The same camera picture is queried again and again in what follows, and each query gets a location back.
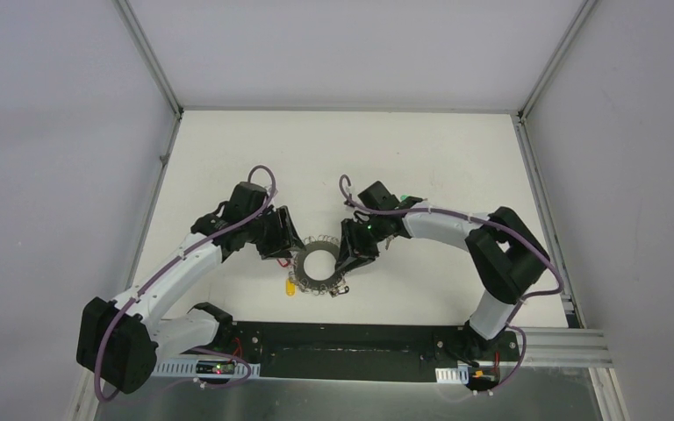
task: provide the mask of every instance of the gray ring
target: gray ring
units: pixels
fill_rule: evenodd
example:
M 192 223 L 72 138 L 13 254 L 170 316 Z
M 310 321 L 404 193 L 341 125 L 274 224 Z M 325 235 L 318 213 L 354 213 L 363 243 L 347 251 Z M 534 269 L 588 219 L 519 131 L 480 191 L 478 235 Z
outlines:
M 329 252 L 334 256 L 335 260 L 340 258 L 340 246 L 337 246 L 331 241 L 312 241 L 311 243 L 307 243 L 304 250 L 298 252 L 296 257 L 293 258 L 293 274 L 296 276 L 296 282 L 301 283 L 305 288 L 316 291 L 329 291 L 336 288 L 340 282 L 342 282 L 342 273 L 334 272 L 328 278 L 318 280 L 307 275 L 304 269 L 306 257 L 308 257 L 309 254 L 318 251 Z

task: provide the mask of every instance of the black clip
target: black clip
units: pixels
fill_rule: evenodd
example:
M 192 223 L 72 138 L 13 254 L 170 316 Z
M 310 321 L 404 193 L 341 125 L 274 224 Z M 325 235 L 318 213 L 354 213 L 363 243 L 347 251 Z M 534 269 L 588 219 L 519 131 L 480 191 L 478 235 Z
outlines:
M 345 285 L 344 288 L 342 289 L 333 289 L 329 291 L 329 295 L 332 296 L 332 298 L 335 298 L 336 296 L 342 296 L 350 292 L 350 287 Z

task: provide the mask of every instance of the white table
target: white table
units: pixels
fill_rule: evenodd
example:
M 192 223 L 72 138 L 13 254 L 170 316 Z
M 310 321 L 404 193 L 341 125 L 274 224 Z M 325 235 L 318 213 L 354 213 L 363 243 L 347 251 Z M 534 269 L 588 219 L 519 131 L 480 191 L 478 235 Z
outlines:
M 376 180 L 395 195 L 469 212 L 513 208 L 543 243 L 513 124 L 505 115 L 378 112 L 187 111 L 161 187 L 135 283 L 178 245 L 192 223 L 228 199 L 256 164 L 276 174 L 275 203 L 288 205 L 301 238 L 340 237 L 351 211 L 341 174 L 356 191 Z M 262 173 L 255 182 L 268 184 Z M 459 325 L 484 287 L 469 255 L 421 239 L 396 239 L 371 265 L 347 276 L 350 293 L 286 296 L 288 271 L 235 253 L 180 299 L 175 318 L 208 301 L 250 321 Z M 533 289 L 552 289 L 546 273 Z M 566 327 L 559 296 L 532 299 L 515 323 Z

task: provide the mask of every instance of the white circle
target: white circle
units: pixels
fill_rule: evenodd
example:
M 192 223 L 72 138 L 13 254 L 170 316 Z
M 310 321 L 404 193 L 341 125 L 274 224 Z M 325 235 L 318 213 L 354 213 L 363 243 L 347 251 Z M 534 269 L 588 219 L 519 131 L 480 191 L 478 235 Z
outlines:
M 309 253 L 304 260 L 304 272 L 314 281 L 324 281 L 334 273 L 337 260 L 327 250 Z

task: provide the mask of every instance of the yellow tag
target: yellow tag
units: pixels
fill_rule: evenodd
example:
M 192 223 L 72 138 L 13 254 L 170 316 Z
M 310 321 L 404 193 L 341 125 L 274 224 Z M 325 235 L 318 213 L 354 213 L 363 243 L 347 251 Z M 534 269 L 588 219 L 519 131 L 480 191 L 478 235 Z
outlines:
M 285 295 L 286 296 L 295 296 L 296 295 L 296 284 L 293 283 L 290 278 L 285 278 Z

